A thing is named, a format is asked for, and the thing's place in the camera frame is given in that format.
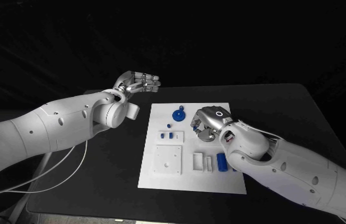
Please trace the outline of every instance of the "black table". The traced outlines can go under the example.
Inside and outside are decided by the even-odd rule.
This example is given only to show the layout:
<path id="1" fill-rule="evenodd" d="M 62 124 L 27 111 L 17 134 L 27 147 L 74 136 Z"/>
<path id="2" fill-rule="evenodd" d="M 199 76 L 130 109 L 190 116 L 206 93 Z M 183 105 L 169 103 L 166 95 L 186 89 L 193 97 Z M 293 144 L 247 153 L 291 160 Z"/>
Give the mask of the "black table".
<path id="1" fill-rule="evenodd" d="M 137 93 L 130 101 L 140 106 L 137 120 L 125 119 L 118 128 L 89 140 L 79 171 L 58 188 L 30 196 L 30 212 L 192 224 L 337 221 L 334 215 L 284 199 L 247 175 L 247 195 L 137 188 L 151 103 L 228 102 L 235 118 L 346 167 L 346 150 L 300 84 L 161 88 L 159 93 Z M 61 166 L 40 179 L 37 190 L 69 176 L 84 148 L 84 144 L 76 146 Z M 46 168 L 66 152 L 52 154 Z"/>

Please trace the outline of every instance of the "blue object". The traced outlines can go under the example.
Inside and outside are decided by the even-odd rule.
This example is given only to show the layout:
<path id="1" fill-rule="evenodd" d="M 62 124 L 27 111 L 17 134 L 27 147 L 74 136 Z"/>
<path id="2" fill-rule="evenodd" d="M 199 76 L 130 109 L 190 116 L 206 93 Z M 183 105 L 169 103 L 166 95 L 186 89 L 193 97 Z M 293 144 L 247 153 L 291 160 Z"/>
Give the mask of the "blue object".
<path id="1" fill-rule="evenodd" d="M 180 106 L 179 107 L 179 110 L 174 110 L 174 112 L 173 112 L 173 120 L 176 121 L 176 122 L 180 122 L 180 121 L 183 121 L 185 120 L 185 118 L 186 118 L 186 113 L 185 113 L 185 107 L 183 106 Z"/>
<path id="2" fill-rule="evenodd" d="M 216 154 L 216 159 L 218 159 L 218 171 L 226 172 L 229 170 L 229 168 L 228 168 L 228 161 L 226 161 L 225 153 Z"/>

